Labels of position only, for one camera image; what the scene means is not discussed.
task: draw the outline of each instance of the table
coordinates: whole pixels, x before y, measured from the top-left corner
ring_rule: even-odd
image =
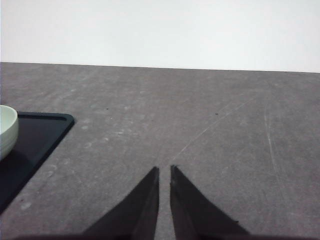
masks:
[[[4,239],[81,233],[170,165],[252,234],[320,236],[320,74],[1,63],[1,104],[77,120],[1,216]]]

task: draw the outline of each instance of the white bowl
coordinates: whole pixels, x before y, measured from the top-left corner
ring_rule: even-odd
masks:
[[[18,139],[19,121],[17,111],[0,105],[0,160],[4,159]]]

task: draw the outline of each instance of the white wall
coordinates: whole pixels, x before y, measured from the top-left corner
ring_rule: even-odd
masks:
[[[1,60],[320,73],[320,1],[1,0]]]

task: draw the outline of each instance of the black tray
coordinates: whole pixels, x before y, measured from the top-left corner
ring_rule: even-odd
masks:
[[[18,112],[19,135],[0,161],[0,214],[75,124],[64,113]]]

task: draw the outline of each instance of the gray tabletop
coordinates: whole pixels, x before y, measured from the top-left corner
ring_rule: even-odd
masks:
[[[2,63],[1,104],[75,126],[1,216],[3,238],[81,233],[170,165],[253,234],[320,236],[320,74]]]

